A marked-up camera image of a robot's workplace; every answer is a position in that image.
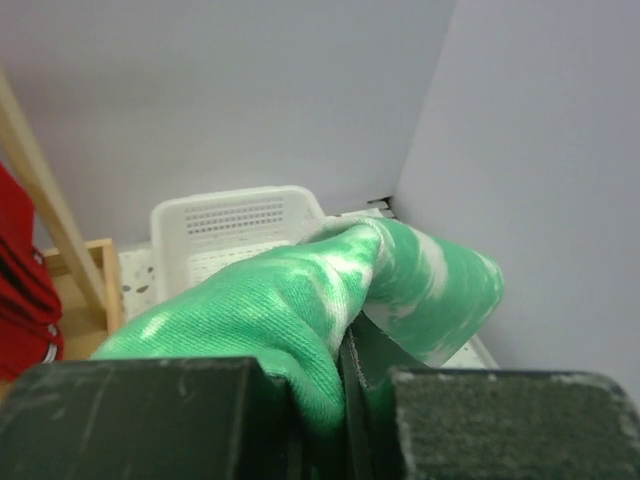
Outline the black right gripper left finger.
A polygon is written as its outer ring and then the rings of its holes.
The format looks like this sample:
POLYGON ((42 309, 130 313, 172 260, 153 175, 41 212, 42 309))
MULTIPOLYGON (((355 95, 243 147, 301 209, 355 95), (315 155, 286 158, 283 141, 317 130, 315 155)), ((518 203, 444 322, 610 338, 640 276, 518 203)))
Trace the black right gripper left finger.
POLYGON ((284 382, 252 358, 61 362, 1 405, 5 479, 301 479, 284 382))

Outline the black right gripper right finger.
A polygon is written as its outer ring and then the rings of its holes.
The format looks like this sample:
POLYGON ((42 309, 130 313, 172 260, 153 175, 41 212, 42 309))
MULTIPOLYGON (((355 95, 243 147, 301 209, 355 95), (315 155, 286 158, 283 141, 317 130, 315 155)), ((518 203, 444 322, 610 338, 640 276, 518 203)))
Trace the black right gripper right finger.
POLYGON ((639 415, 606 376, 433 369, 367 319, 339 364, 353 479, 639 475, 639 415))

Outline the green tie-dye trousers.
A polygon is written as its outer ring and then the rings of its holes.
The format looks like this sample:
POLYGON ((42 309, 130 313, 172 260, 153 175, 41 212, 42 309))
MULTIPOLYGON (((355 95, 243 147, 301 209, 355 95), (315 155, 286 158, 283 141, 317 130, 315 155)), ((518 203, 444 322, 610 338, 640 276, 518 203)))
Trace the green tie-dye trousers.
POLYGON ((332 217, 295 245, 232 263, 128 322, 98 360, 253 357, 285 378, 305 426, 344 418, 336 366, 361 313, 430 366, 448 361, 504 292, 491 258, 387 218, 332 217))

